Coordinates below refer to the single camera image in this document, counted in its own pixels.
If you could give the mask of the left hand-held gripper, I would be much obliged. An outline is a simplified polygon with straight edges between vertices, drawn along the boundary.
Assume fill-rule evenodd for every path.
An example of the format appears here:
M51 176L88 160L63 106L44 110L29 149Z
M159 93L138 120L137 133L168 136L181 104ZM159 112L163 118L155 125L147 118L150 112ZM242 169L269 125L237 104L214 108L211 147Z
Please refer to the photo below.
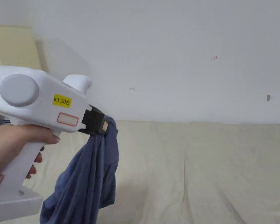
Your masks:
M62 132L108 133L111 118L92 107L86 92L88 76L68 75L63 81L26 67L0 66L0 115L13 125L33 124ZM0 171L0 221L37 214L42 196L22 186L42 143L28 143Z

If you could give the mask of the person's left hand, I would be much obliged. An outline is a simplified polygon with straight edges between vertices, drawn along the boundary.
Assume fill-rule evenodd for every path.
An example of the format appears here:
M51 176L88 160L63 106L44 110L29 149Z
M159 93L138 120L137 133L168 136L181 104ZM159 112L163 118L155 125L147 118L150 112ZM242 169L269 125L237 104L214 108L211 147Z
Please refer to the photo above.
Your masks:
M37 125L0 126L0 171L7 166L23 147L30 142L44 145L57 144L60 138L45 127Z

